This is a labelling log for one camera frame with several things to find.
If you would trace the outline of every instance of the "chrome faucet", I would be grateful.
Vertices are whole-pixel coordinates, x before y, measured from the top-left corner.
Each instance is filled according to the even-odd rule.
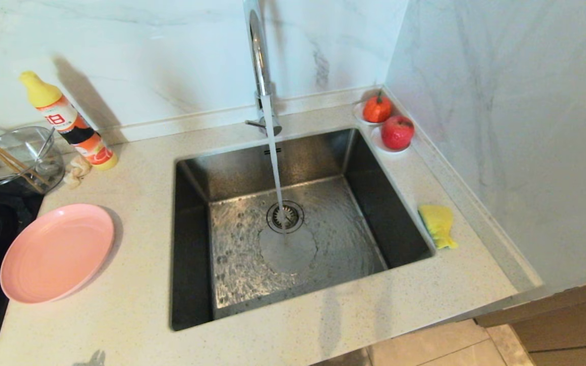
[[[264,134],[266,131],[266,121],[263,118],[262,99],[268,98],[271,107],[273,106],[272,85],[270,84],[270,73],[268,72],[268,52],[266,50],[266,40],[263,39],[263,21],[261,9],[258,0],[244,0],[244,12],[246,12],[246,26],[248,30],[248,39],[250,42],[251,55],[253,59],[254,82],[256,83],[256,92],[254,92],[254,103],[257,109],[256,121],[247,120],[246,124],[259,127]],[[273,130],[275,136],[282,130],[279,125],[275,111],[272,111]]]

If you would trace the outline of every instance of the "sponge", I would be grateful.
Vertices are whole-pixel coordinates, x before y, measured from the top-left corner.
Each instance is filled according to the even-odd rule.
[[[449,207],[423,204],[419,206],[418,211],[438,249],[458,248],[458,244],[449,236],[451,225],[454,222],[454,216]]]

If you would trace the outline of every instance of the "tiled floor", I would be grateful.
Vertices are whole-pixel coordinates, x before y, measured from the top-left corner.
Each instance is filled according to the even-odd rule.
[[[473,320],[404,334],[314,366],[534,366],[509,326]]]

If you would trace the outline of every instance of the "white saucer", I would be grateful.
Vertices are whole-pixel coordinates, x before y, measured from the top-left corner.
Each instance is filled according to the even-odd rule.
[[[362,123],[363,125],[370,126],[370,127],[376,127],[376,126],[383,125],[383,122],[373,123],[373,122],[368,122],[365,119],[363,119],[363,108],[365,107],[366,103],[367,102],[361,102],[361,103],[354,104],[354,108],[351,109],[351,113],[354,114],[354,118],[356,118],[356,120],[359,121],[360,123]]]
[[[409,144],[409,146],[407,146],[407,148],[405,148],[404,150],[393,150],[391,148],[387,148],[384,145],[383,140],[381,140],[381,128],[381,126],[377,126],[376,128],[374,128],[374,130],[372,130],[372,133],[370,133],[370,140],[372,141],[372,143],[374,143],[374,146],[376,146],[382,152],[387,153],[389,155],[397,155],[408,150],[408,148],[411,146]]]

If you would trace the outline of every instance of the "sink basin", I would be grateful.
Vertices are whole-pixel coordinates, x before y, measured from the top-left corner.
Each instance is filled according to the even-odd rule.
[[[199,156],[175,169],[176,331],[432,255],[356,129],[286,140],[276,152],[265,145]]]

